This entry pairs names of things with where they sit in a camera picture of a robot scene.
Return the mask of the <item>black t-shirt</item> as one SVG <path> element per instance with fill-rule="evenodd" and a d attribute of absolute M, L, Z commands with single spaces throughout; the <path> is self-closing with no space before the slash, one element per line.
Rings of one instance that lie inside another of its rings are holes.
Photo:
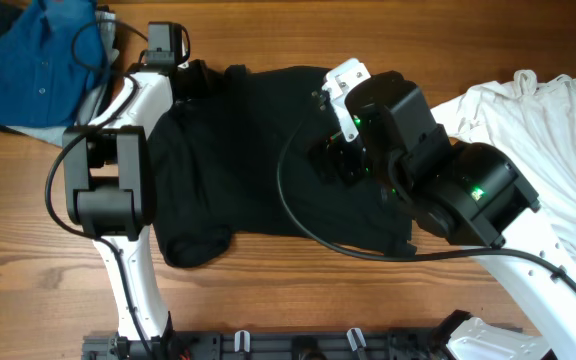
<path fill-rule="evenodd" d="M 148 139 L 164 261 L 202 266 L 224 254 L 238 232 L 302 236 L 408 257 L 412 221 L 375 180 L 324 184 L 307 152 L 338 130 L 313 96 L 325 70 L 294 66 L 223 73 L 223 90 L 177 100 Z"/>

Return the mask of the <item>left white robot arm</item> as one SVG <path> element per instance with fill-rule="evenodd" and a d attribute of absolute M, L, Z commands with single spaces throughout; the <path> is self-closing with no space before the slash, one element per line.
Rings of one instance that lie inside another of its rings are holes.
<path fill-rule="evenodd" d="M 151 22 L 147 47 L 122 73 L 123 87 L 85 126 L 68 128 L 54 169 L 63 169 L 66 230 L 88 238 L 100 254 L 119 317 L 115 346 L 143 356 L 169 342 L 172 325 L 150 250 L 156 212 L 147 138 L 180 92 L 179 71 L 191 54 L 187 29 Z"/>

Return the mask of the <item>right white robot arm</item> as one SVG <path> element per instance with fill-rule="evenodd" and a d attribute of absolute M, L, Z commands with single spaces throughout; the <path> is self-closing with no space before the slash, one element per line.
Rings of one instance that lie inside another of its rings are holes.
<path fill-rule="evenodd" d="M 380 180 L 452 257 L 472 257 L 537 328 L 527 336 L 466 312 L 432 341 L 450 359 L 576 359 L 576 264 L 536 190 L 502 151 L 452 143 L 419 87 L 397 72 L 370 74 L 357 61 L 329 71 L 322 87 L 343 138 L 360 148 L 356 172 Z"/>

